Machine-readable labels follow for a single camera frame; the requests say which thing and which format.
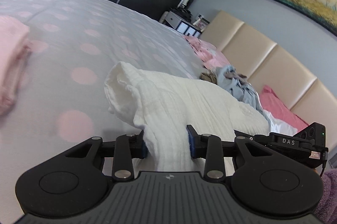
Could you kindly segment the white muslin garment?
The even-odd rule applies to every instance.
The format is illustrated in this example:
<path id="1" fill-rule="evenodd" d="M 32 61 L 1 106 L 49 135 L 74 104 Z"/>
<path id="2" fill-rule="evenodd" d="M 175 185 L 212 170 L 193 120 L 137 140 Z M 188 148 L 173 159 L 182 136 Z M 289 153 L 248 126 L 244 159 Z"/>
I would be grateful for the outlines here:
<path id="1" fill-rule="evenodd" d="M 233 141 L 235 131 L 268 135 L 267 120 L 207 81 L 116 64 L 104 83 L 110 111 L 144 132 L 148 156 L 135 160 L 136 171 L 203 171 L 205 161 L 192 159 L 186 127 Z"/>

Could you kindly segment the white crumpled cloth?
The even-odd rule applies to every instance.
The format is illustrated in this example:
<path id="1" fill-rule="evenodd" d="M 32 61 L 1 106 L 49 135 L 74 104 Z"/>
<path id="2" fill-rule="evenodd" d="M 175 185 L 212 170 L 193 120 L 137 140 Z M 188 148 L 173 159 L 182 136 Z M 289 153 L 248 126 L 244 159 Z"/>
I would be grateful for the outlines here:
<path id="1" fill-rule="evenodd" d="M 263 116 L 269 123 L 270 132 L 280 133 L 282 135 L 293 136 L 298 130 L 281 119 L 275 118 L 271 112 L 263 110 Z"/>

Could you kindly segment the pink pillow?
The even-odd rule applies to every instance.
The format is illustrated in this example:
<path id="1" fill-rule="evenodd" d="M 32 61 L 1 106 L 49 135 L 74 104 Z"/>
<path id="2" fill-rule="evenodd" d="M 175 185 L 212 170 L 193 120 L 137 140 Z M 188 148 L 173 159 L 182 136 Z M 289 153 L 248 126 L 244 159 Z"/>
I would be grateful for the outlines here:
<path id="1" fill-rule="evenodd" d="M 262 108 L 270 112 L 274 118 L 282 120 L 298 131 L 306 128 L 308 123 L 302 120 L 299 116 L 292 113 L 288 107 L 278 98 L 274 90 L 268 85 L 264 85 L 262 92 L 259 95 Z"/>

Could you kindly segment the brown patterned garment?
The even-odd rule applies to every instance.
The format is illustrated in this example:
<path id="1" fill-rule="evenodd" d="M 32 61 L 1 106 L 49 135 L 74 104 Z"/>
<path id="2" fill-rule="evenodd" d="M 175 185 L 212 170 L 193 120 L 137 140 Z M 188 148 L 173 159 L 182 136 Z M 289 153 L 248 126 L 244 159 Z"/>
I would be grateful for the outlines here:
<path id="1" fill-rule="evenodd" d="M 201 80 L 203 81 L 207 81 L 213 84 L 217 84 L 217 76 L 215 73 L 213 73 L 213 71 L 208 70 L 207 72 L 203 72 L 201 73 L 200 77 Z"/>

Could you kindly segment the grey crumpled garment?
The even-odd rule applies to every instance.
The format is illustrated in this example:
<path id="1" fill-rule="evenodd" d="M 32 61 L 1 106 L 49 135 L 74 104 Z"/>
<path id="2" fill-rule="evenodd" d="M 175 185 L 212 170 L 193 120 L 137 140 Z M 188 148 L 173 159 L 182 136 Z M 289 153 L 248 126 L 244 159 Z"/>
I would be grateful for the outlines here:
<path id="1" fill-rule="evenodd" d="M 247 81 L 247 77 L 237 73 L 232 65 L 217 67 L 215 70 L 217 85 L 229 92 L 238 101 L 246 103 L 263 114 L 259 95 Z"/>

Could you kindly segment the purple fleece sleeve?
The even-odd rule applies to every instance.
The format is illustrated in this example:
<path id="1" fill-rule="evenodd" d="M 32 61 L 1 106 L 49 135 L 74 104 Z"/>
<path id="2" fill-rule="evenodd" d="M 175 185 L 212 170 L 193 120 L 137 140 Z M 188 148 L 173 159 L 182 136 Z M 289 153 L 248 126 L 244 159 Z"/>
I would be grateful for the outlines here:
<path id="1" fill-rule="evenodd" d="M 315 215 L 324 223 L 335 224 L 337 219 L 337 170 L 323 173 L 323 196 L 315 209 Z"/>

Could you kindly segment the pink floral bedding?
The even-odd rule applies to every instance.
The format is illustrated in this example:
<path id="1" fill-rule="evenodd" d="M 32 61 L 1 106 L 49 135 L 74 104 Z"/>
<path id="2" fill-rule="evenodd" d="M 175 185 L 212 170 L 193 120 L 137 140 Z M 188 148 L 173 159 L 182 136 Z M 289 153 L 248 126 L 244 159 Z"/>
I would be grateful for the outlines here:
<path id="1" fill-rule="evenodd" d="M 206 69 L 215 70 L 218 67 L 230 65 L 225 55 L 211 43 L 194 36 L 184 36 L 184 38 L 194 50 L 197 57 L 201 59 Z"/>

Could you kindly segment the beige padded headboard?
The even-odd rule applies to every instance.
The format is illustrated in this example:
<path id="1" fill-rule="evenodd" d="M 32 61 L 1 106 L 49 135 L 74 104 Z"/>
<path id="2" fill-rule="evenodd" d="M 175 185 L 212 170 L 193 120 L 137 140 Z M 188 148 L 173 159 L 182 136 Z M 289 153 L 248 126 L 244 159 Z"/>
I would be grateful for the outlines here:
<path id="1" fill-rule="evenodd" d="M 219 11 L 201 39 L 221 51 L 257 92 L 268 85 L 292 113 L 336 132 L 336 97 L 298 59 L 249 24 Z"/>

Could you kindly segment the grey pink-dotted bedspread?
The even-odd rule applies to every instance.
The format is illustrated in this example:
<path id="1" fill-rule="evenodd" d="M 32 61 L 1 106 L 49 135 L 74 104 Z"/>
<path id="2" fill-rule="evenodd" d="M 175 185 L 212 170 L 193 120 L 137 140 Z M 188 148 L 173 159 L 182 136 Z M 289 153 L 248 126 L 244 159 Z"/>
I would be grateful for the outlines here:
<path id="1" fill-rule="evenodd" d="M 190 79 L 203 70 L 179 33 L 108 0 L 1 0 L 1 14 L 27 25 L 32 45 L 1 116 L 2 223 L 22 215 L 15 183 L 26 170 L 92 136 L 134 132 L 108 111 L 104 80 L 116 63 Z"/>

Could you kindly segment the white bedside table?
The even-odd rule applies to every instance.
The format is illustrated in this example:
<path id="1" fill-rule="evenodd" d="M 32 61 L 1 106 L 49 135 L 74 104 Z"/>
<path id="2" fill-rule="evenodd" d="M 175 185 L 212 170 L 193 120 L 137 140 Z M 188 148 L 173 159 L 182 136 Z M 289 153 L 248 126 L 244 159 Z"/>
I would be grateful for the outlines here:
<path id="1" fill-rule="evenodd" d="M 171 8 L 162 15 L 159 22 L 185 36 L 193 37 L 200 37 L 210 24 L 202 15 L 199 15 L 195 21 L 192 21 L 191 12 L 185 8 Z"/>

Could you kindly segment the folded pink garment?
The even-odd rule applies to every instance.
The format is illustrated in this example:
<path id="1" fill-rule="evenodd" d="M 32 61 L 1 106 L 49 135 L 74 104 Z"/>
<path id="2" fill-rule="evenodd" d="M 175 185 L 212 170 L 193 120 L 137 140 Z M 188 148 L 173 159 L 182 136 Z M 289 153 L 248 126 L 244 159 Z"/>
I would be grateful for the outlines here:
<path id="1" fill-rule="evenodd" d="M 27 58 L 30 28 L 11 16 L 1 16 L 1 115 L 17 100 L 17 89 Z"/>

